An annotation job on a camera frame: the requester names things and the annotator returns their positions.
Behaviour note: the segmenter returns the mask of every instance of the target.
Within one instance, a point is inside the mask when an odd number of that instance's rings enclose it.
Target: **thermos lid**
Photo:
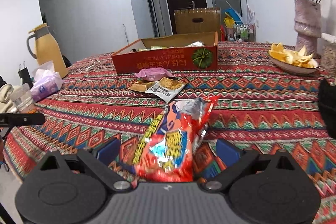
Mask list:
[[[47,27],[48,25],[46,23],[43,23],[41,25],[38,25],[35,29],[32,29],[31,31],[29,31],[28,33],[33,33],[33,32],[36,32],[37,30],[39,29],[42,29],[44,27]]]

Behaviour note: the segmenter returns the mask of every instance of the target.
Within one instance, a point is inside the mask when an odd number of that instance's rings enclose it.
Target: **plate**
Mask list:
[[[285,62],[279,61],[273,57],[271,57],[268,54],[270,60],[279,68],[281,68],[282,70],[290,73],[290,74],[294,74],[294,75],[309,75],[314,73],[315,71],[317,71],[317,69],[319,68],[319,64],[317,63],[317,61],[315,59],[310,60],[310,62],[313,63],[315,68],[312,69],[308,69],[308,68],[301,68],[301,67],[297,67],[294,65],[290,65],[287,64]]]

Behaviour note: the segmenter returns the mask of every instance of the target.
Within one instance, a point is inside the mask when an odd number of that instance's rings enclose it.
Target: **green pumpkin picture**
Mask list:
[[[211,66],[212,60],[212,52],[207,48],[199,48],[197,49],[193,56],[193,63],[199,67],[200,69],[206,69]]]

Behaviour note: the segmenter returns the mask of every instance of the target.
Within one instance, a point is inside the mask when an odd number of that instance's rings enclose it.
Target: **pink vase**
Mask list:
[[[298,32],[295,50],[305,45],[307,54],[316,55],[317,39],[321,37],[321,5],[310,0],[295,0],[295,25]]]

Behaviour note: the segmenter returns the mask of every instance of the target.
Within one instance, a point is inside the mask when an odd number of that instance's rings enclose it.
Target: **pink snack package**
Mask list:
[[[164,68],[142,69],[135,74],[136,77],[142,80],[154,82],[160,81],[163,77],[172,77],[173,75]]]

